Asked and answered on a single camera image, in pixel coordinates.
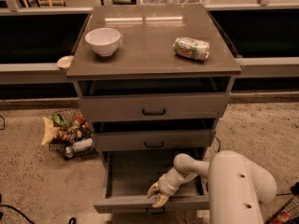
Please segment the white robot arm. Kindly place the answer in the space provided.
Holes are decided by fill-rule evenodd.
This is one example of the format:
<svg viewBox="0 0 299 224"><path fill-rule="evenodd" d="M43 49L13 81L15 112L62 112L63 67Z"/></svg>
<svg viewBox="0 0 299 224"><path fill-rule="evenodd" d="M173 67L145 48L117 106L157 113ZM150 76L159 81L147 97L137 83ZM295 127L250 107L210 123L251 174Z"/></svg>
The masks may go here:
<svg viewBox="0 0 299 224"><path fill-rule="evenodd" d="M197 176L207 180L211 224L263 224L260 204L277 195L275 178L239 153L224 150L210 162L180 153L173 167L149 188L148 196L157 197L152 206L164 206L181 185Z"/></svg>

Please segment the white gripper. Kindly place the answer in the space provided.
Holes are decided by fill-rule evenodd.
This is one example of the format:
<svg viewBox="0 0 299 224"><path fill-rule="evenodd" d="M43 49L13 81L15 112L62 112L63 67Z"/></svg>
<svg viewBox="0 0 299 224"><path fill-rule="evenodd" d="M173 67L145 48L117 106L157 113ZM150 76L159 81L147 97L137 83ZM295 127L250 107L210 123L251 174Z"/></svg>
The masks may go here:
<svg viewBox="0 0 299 224"><path fill-rule="evenodd" d="M150 186L148 190L149 198L160 193L157 196L157 201L152 207L163 207L168 202L168 196L173 196L181 185L189 183L195 178L196 174L184 174L178 171L175 167L172 167L167 173L159 178L158 183L154 183Z"/></svg>

